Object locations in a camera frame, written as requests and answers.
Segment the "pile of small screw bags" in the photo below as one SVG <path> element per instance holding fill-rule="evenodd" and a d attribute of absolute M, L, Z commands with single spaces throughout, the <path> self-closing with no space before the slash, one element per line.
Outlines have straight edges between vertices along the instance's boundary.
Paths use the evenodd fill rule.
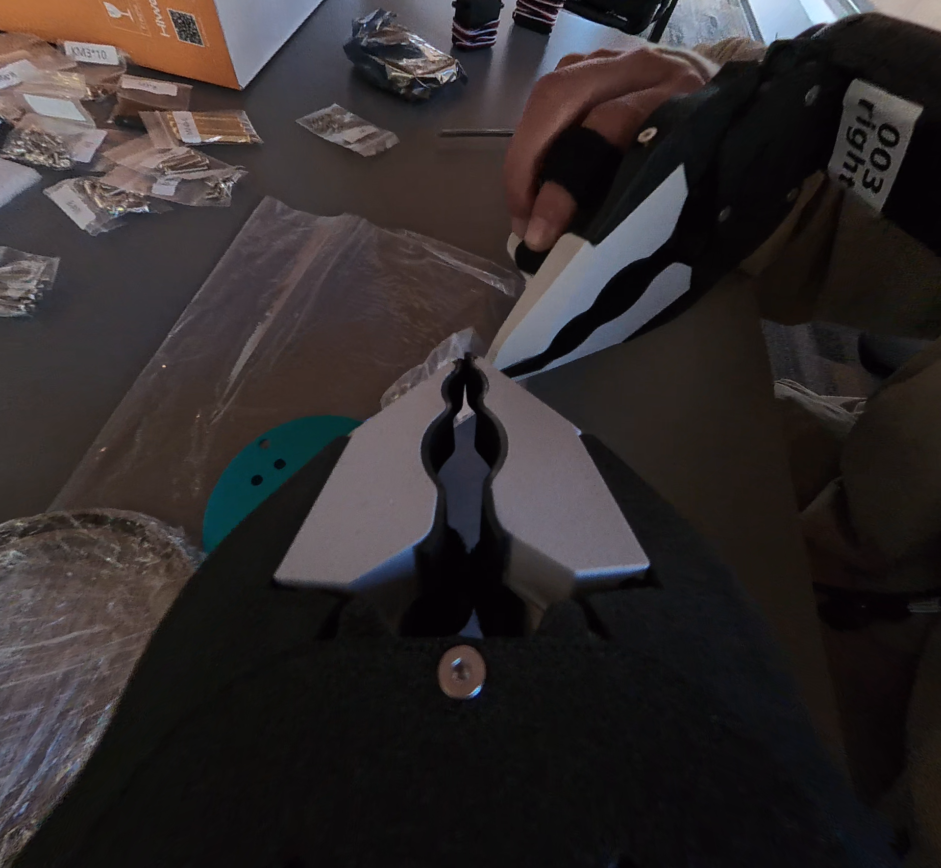
<path fill-rule="evenodd" d="M 228 207 L 244 167 L 207 153 L 263 140 L 241 109 L 194 110 L 191 85 L 133 74 L 110 44 L 1 35 L 4 159 L 63 179 L 43 194 L 90 236 L 171 204 Z"/>

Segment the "small clear screw bag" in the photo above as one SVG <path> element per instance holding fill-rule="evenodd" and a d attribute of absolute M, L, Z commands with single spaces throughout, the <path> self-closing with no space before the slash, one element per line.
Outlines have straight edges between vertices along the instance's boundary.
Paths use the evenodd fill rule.
<path fill-rule="evenodd" d="M 485 356 L 488 345 L 473 326 L 451 333 L 432 348 L 419 364 L 406 370 L 383 392 L 380 409 L 384 410 L 396 400 L 430 379 L 440 368 L 462 359 L 466 354 Z"/>

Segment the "dark grey desk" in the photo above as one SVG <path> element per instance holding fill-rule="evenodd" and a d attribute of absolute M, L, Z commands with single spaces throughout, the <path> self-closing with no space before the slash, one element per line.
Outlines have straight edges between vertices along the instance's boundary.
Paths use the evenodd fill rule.
<path fill-rule="evenodd" d="M 434 160 L 425 127 L 453 111 L 516 116 L 537 51 L 471 62 L 470 95 L 407 106 L 352 82 L 340 38 L 354 6 L 325 0 L 247 91 L 267 141 L 263 195 L 359 214 L 486 255 L 506 239 L 494 150 Z M 390 0 L 432 18 L 432 0 Z M 435 28 L 443 18 L 432 18 Z M 289 120 L 364 98 L 418 143 L 344 161 Z M 52 332 L 9 353 L 2 506 L 65 475 L 138 359 L 234 237 L 205 219 L 182 239 L 141 228 L 117 256 L 78 253 Z M 467 640 L 487 673 L 447 697 L 457 637 L 394 635 L 359 601 L 236 597 L 261 565 L 210 556 L 151 640 L 100 753 L 23 851 L 23 866 L 826 866 L 810 790 L 821 750 L 775 613 L 815 627 L 770 362 L 747 282 L 726 277 L 653 333 L 549 376 L 540 397 L 628 463 L 618 497 L 652 543 L 654 580 L 558 604 L 533 634 Z"/>

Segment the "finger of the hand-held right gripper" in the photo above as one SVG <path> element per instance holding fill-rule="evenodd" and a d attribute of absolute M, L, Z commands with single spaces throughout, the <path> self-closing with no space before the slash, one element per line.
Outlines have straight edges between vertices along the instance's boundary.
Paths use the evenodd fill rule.
<path fill-rule="evenodd" d="M 689 189 L 678 166 L 605 239 L 564 236 L 504 322 L 491 346 L 502 372 L 534 360 L 538 368 L 621 316 L 671 265 L 687 265 L 667 249 Z"/>
<path fill-rule="evenodd" d="M 603 351 L 626 341 L 631 335 L 652 321 L 685 293 L 692 283 L 692 269 L 687 265 L 671 265 L 661 271 L 640 296 L 638 301 L 621 316 L 607 321 L 590 333 L 582 343 L 565 351 L 560 357 L 547 360 L 536 367 L 534 360 L 515 365 L 517 375 L 535 375 L 541 371 L 560 368 L 575 360 Z"/>

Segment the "person's right hand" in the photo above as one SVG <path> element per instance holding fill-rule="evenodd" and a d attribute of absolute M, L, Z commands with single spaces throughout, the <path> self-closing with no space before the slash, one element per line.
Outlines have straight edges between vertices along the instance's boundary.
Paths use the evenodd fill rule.
<path fill-rule="evenodd" d="M 538 184 L 545 156 L 564 131 L 582 125 L 624 151 L 656 109 L 698 91 L 718 71 L 695 51 L 658 46 L 565 56 L 535 82 L 506 150 L 503 186 L 513 233 L 542 252 L 575 219 L 577 202 L 567 189 Z"/>

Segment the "teal round metal plate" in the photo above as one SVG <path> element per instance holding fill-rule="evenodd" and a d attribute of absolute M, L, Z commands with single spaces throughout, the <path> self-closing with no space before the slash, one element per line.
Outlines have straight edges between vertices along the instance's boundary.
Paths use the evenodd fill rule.
<path fill-rule="evenodd" d="M 243 448 L 219 476 L 202 521 L 202 551 L 211 554 L 229 534 L 331 442 L 360 421 L 312 415 L 273 427 Z"/>

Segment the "plastic-wrapped round bearing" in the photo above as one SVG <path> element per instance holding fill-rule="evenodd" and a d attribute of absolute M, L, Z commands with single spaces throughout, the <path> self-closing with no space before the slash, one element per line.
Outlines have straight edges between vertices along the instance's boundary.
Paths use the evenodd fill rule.
<path fill-rule="evenodd" d="M 150 637 L 205 554 L 118 509 L 1 525 L 1 865 L 100 742 Z"/>

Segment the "small labelled screw bag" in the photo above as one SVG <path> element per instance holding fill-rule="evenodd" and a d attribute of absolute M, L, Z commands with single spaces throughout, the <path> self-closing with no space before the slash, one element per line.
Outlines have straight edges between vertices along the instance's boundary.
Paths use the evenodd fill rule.
<path fill-rule="evenodd" d="M 394 133 L 335 103 L 300 117 L 296 123 L 320 139 L 361 157 L 379 156 L 399 144 Z"/>
<path fill-rule="evenodd" d="M 60 259 L 1 247 L 1 318 L 32 316 L 53 287 Z"/>

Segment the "large clear plastic bag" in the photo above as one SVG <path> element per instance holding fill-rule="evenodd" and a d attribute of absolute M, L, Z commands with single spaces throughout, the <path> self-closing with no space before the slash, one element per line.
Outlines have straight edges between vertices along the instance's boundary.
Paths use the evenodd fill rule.
<path fill-rule="evenodd" d="M 50 508 L 138 511 L 195 540 L 242 450 L 303 417 L 368 418 L 450 334 L 489 343 L 522 289 L 439 240 L 267 197 Z"/>

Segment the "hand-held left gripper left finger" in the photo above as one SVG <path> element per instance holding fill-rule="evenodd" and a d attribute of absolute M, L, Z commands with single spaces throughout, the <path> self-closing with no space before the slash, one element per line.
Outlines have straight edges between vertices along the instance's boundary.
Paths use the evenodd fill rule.
<path fill-rule="evenodd" d="M 274 574 L 296 590 L 368 601 L 395 632 L 452 635 L 471 618 L 469 553 L 449 525 L 465 359 L 354 429 Z"/>

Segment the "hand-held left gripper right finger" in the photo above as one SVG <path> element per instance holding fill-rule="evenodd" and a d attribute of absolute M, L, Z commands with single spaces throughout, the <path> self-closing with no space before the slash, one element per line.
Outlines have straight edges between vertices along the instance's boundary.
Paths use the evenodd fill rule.
<path fill-rule="evenodd" d="M 650 560 L 579 428 L 486 360 L 470 369 L 502 582 L 545 612 L 646 579 Z"/>

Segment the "black foil bag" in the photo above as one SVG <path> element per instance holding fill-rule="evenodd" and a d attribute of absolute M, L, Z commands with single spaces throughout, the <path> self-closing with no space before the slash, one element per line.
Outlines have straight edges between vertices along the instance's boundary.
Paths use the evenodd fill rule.
<path fill-rule="evenodd" d="M 344 51 L 356 74 L 371 86 L 409 103 L 424 103 L 468 77 L 461 63 L 375 9 L 352 21 Z"/>

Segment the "person's beige jacket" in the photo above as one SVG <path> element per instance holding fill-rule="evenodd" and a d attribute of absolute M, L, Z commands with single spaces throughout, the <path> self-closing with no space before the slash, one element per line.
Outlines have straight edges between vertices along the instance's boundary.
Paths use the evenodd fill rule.
<path fill-rule="evenodd" d="M 773 391 L 853 787 L 938 867 L 939 340 L 867 398 Z"/>

